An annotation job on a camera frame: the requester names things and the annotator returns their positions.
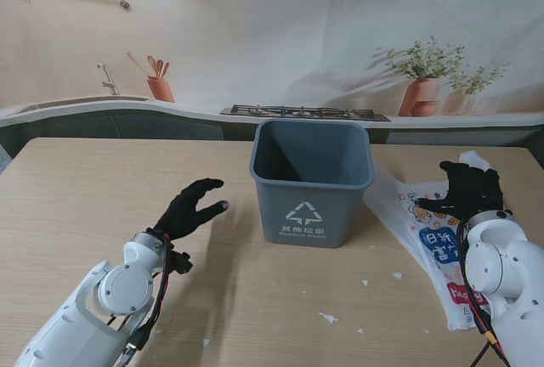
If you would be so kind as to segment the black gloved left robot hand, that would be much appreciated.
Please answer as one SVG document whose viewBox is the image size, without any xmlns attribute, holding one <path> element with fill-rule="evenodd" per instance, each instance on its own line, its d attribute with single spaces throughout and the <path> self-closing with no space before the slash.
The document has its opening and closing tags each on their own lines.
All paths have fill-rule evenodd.
<svg viewBox="0 0 544 367">
<path fill-rule="evenodd" d="M 153 229 L 154 235 L 166 234 L 170 240 L 177 240 L 195 232 L 200 226 L 212 221 L 216 216 L 226 212 L 229 203 L 221 200 L 215 204 L 197 209 L 197 205 L 205 194 L 224 186 L 224 181 L 203 178 L 183 189 L 170 203 Z"/>
</svg>

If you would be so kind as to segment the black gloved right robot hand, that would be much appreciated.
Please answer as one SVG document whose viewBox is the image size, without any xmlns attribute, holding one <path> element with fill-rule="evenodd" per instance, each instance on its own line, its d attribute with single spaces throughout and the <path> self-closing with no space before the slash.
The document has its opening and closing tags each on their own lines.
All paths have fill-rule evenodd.
<svg viewBox="0 0 544 367">
<path fill-rule="evenodd" d="M 452 216 L 458 220 L 488 211 L 504 209 L 500 177 L 494 169 L 470 167 L 466 163 L 442 161 L 439 167 L 448 178 L 448 190 L 443 199 L 419 198 L 416 205 L 434 213 Z"/>
</svg>

